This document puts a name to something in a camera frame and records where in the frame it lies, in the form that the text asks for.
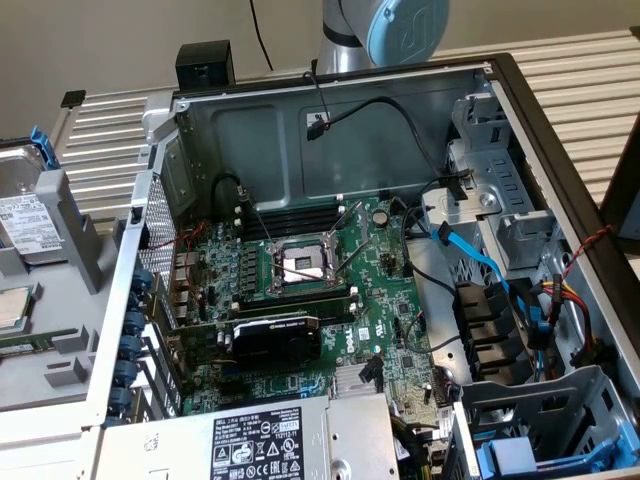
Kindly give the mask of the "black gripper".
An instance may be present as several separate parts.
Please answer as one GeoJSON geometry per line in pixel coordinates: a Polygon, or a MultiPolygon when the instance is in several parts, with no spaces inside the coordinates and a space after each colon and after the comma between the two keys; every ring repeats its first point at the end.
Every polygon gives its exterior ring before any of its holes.
{"type": "Polygon", "coordinates": [[[600,206],[619,238],[639,237],[639,117],[636,117],[600,206]]]}

